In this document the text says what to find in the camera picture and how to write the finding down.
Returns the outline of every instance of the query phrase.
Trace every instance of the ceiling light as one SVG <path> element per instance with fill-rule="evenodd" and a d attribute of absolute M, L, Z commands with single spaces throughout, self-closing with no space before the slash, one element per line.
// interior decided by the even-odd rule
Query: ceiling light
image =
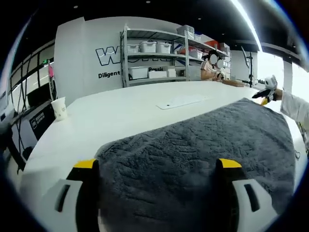
<path fill-rule="evenodd" d="M 255 41 L 257 43 L 257 46 L 259 47 L 259 50 L 262 52 L 262 46 L 259 40 L 259 37 L 256 34 L 255 28 L 251 22 L 251 20 L 249 19 L 249 16 L 247 15 L 245 9 L 242 7 L 242 5 L 238 2 L 238 0 L 231 0 L 231 2 L 234 4 L 234 6 L 237 8 L 237 10 L 239 11 L 239 13 L 241 14 L 241 16 L 243 17 L 243 19 L 246 21 L 246 23 L 248 24 L 248 27 L 250 28 Z"/>

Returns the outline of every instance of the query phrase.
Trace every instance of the robotic hand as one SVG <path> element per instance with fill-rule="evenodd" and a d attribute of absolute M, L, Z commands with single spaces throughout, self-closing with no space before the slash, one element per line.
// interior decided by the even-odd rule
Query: robotic hand
<path fill-rule="evenodd" d="M 266 105 L 272 100 L 276 101 L 277 98 L 276 98 L 275 90 L 277 89 L 277 86 L 278 86 L 278 82 L 274 75 L 272 75 L 271 77 L 266 77 L 265 78 L 265 89 L 254 94 L 252 98 L 264 97 L 261 105 Z"/>

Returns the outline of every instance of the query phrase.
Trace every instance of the person's hand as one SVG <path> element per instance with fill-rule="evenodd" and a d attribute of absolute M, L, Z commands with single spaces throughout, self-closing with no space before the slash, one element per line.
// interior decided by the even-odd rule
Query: person's hand
<path fill-rule="evenodd" d="M 275 90 L 276 101 L 281 101 L 282 100 L 282 94 L 283 94 L 283 91 L 281 89 L 276 89 Z"/>

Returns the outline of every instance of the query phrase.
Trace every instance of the white sleeve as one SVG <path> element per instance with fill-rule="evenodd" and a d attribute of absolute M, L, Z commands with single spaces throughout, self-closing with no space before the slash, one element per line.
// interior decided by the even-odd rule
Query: white sleeve
<path fill-rule="evenodd" d="M 304 128 L 309 130 L 309 102 L 283 92 L 281 112 L 294 121 L 303 123 Z"/>

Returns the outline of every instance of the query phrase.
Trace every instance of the ceiling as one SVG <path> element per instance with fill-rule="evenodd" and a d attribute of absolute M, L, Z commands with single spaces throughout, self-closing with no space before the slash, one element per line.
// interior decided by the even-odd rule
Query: ceiling
<path fill-rule="evenodd" d="M 280 2 L 297 24 L 299 31 L 304 32 L 303 36 L 308 36 L 307 25 L 303 19 L 307 17 L 309 4 L 304 0 L 302 7 L 295 5 L 295 2 L 301 1 L 295 0 L 289 3 L 291 1 L 281 0 Z M 285 26 L 265 5 L 261 4 L 261 0 L 239 0 L 239 2 L 252 20 L 261 42 L 275 44 L 296 52 L 293 44 L 287 44 L 288 32 Z M 1 14 L 1 21 L 4 22 L 2 31 L 7 32 L 7 35 L 2 38 L 4 42 L 2 42 L 0 56 L 1 69 L 15 37 L 34 12 L 36 14 L 17 51 L 14 67 L 31 52 L 54 39 L 58 25 L 82 16 L 85 20 L 111 16 L 156 18 L 180 25 L 188 24 L 196 31 L 219 42 L 225 42 L 231 47 L 235 46 L 236 40 L 254 42 L 247 24 L 230 0 L 150 0 L 150 3 L 146 3 L 146 0 L 33 0 L 18 3 L 19 12 L 23 9 L 22 13 L 18 14 L 14 14 L 14 9 L 17 8 L 15 5 L 17 3 L 11 3 L 11 7 L 8 7 L 10 14 Z M 254 50 L 256 46 L 253 45 L 248 49 Z"/>

